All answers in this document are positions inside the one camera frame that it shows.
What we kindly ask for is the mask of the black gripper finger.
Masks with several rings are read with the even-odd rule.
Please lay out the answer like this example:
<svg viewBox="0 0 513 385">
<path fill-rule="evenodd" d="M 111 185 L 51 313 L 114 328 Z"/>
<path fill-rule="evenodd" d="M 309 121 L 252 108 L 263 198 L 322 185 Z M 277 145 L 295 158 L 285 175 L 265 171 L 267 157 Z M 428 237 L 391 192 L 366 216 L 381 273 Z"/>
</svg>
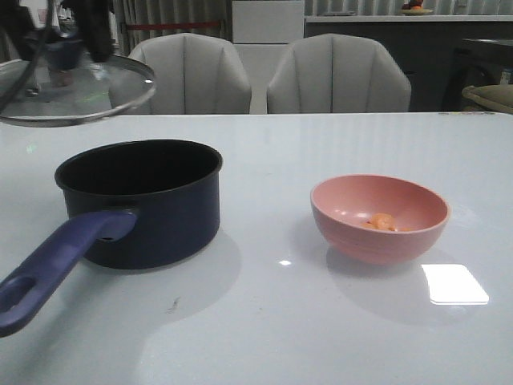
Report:
<svg viewBox="0 0 513 385">
<path fill-rule="evenodd" d="M 104 63 L 113 55 L 109 13 L 109 1 L 75 2 L 75 21 L 79 33 L 91 59 L 96 63 Z"/>
</svg>

